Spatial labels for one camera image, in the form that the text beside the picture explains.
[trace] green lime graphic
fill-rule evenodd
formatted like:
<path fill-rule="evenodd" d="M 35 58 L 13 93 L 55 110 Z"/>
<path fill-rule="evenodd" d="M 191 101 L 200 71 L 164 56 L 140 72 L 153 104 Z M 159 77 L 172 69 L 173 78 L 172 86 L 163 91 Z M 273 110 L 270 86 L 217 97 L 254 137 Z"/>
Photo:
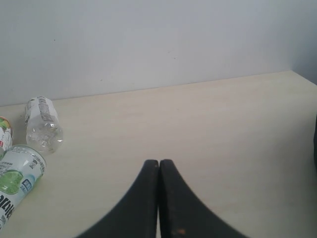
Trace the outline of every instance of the green lime graphic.
<path fill-rule="evenodd" d="M 0 177 L 0 191 L 12 195 L 19 191 L 23 175 L 17 170 L 8 170 Z"/>

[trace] wooden table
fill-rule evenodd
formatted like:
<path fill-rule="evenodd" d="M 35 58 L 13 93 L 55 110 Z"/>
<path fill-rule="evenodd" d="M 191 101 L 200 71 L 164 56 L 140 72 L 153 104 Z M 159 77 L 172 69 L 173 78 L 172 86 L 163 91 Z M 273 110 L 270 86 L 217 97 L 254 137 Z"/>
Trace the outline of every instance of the wooden table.
<path fill-rule="evenodd" d="M 315 238 L 317 86 L 281 72 L 57 100 L 64 144 L 1 238 L 73 238 L 125 194 L 146 159 L 172 159 L 251 238 Z M 25 143 L 24 105 L 0 108 Z"/>

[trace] can label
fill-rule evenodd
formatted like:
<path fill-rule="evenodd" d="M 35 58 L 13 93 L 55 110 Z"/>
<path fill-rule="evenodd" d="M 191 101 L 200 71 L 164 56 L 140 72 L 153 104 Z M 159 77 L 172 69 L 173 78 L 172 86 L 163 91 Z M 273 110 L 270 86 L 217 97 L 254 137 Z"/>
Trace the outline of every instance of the can label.
<path fill-rule="evenodd" d="M 9 121 L 0 117 L 0 147 L 6 151 L 12 146 L 12 128 Z"/>
<path fill-rule="evenodd" d="M 43 157 L 27 146 L 16 145 L 5 152 L 0 160 L 0 231 L 45 169 Z"/>
<path fill-rule="evenodd" d="M 30 119 L 41 116 L 45 122 L 53 122 L 53 118 L 57 118 L 57 112 L 53 102 L 43 96 L 32 98 L 25 107 L 25 124 L 28 125 Z"/>

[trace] white can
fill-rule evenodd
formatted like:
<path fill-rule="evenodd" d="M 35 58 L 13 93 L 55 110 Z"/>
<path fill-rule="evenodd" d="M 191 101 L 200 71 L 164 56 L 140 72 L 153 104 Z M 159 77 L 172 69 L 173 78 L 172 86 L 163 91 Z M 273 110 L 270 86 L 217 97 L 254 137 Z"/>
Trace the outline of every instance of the white can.
<path fill-rule="evenodd" d="M 12 133 L 13 130 L 9 121 L 0 117 L 0 156 L 12 146 Z"/>
<path fill-rule="evenodd" d="M 0 232 L 45 169 L 44 158 L 28 146 L 14 145 L 4 153 L 0 160 Z"/>

